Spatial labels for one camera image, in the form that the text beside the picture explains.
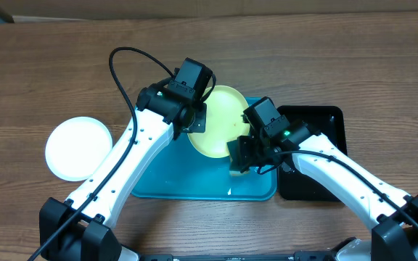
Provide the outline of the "green yellow sponge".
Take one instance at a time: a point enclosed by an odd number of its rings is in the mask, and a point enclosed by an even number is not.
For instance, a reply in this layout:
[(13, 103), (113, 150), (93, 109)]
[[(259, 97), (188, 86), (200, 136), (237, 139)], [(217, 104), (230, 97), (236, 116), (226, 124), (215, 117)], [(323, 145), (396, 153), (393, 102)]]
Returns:
[(241, 176), (249, 173), (247, 163), (250, 161), (250, 147), (243, 139), (227, 143), (230, 157), (229, 173), (231, 176)]

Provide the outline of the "green rimmed plate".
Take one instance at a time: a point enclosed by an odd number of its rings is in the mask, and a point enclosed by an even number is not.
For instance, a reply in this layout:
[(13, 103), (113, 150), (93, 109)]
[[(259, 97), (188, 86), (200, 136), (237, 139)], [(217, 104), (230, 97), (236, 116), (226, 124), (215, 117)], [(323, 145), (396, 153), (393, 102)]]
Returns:
[(242, 117), (244, 110), (248, 108), (246, 98), (235, 88), (215, 86), (205, 104), (205, 132), (190, 133), (189, 140), (206, 157), (228, 157), (227, 143), (249, 133), (250, 126)]

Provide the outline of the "white plate with red smears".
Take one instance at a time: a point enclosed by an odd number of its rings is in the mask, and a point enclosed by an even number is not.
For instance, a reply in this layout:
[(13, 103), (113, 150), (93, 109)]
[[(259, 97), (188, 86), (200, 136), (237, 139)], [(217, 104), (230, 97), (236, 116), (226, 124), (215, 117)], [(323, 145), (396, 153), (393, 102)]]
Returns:
[(45, 146), (48, 168), (64, 181), (84, 181), (112, 149), (108, 128), (92, 117), (74, 117), (58, 125)]

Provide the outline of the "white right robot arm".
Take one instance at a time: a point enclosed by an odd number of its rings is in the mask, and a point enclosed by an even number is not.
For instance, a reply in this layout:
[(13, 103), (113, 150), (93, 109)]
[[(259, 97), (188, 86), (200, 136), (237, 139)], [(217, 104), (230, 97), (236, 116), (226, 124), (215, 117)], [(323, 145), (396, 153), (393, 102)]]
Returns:
[(313, 126), (277, 120), (230, 141), (228, 148), (234, 172), (287, 163), (357, 215), (370, 240), (349, 238), (330, 250), (327, 260), (418, 260), (418, 194), (372, 175)]

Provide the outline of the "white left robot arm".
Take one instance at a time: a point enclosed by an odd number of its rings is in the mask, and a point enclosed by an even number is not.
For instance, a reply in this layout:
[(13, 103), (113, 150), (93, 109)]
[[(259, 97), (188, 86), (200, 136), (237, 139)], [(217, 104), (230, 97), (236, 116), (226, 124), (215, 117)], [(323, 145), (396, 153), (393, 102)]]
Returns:
[(131, 113), (116, 144), (90, 117), (71, 118), (53, 130), (45, 147), (47, 165), (58, 178), (81, 185), (65, 201), (50, 198), (41, 208), (41, 245), (32, 260), (139, 260), (112, 230), (153, 159), (180, 133), (205, 130), (205, 101), (150, 86)]

